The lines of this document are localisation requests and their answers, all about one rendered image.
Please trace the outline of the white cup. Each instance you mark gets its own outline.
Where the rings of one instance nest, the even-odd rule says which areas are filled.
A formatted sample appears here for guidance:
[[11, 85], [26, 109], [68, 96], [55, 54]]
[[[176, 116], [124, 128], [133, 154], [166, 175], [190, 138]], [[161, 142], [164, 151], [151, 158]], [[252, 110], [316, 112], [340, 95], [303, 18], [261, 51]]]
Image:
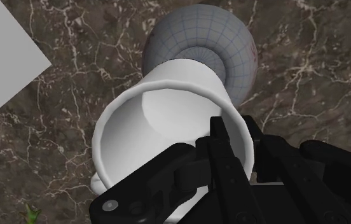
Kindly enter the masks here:
[[[254, 145], [245, 120], [232, 105], [217, 74], [191, 59], [156, 66], [138, 84], [113, 100], [97, 121], [92, 138], [96, 177], [92, 188], [101, 196], [115, 184], [176, 143], [196, 146], [210, 135], [210, 119], [219, 116], [230, 146], [249, 180]], [[209, 192], [181, 204], [167, 220], [179, 220]]]

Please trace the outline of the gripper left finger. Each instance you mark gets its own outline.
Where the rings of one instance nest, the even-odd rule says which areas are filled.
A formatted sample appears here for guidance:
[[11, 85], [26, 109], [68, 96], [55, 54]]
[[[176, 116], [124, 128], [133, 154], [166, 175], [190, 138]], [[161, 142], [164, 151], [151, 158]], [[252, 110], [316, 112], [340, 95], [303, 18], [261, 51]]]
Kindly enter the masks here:
[[258, 206], [223, 119], [196, 146], [175, 143], [97, 197], [92, 224], [163, 224], [183, 203], [206, 193], [177, 224], [258, 224]]

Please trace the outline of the small green figure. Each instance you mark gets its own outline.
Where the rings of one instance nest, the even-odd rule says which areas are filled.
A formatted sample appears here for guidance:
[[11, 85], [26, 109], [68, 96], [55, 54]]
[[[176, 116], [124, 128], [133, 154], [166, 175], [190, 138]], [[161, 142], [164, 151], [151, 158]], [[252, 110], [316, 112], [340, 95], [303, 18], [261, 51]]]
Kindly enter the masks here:
[[29, 204], [25, 204], [25, 211], [20, 211], [19, 215], [24, 219], [25, 224], [36, 224], [41, 212], [41, 209], [33, 209]]

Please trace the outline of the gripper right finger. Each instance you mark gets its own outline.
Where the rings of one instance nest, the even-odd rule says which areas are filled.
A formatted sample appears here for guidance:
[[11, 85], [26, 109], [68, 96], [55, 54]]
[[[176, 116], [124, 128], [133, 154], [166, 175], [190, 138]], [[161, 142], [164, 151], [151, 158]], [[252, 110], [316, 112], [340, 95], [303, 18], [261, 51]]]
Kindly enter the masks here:
[[254, 143], [256, 224], [351, 224], [351, 152], [307, 140], [298, 148], [244, 120]]

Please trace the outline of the grey round gridded vase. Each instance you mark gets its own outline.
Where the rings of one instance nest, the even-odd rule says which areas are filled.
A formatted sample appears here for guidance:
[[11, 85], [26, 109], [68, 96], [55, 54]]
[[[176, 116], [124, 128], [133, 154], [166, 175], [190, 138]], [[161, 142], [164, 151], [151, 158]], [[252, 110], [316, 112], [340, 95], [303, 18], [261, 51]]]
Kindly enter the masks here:
[[142, 73], [172, 59], [210, 67], [238, 107], [251, 91], [258, 53], [247, 26], [230, 11], [208, 4], [178, 8], [151, 30], [142, 53]]

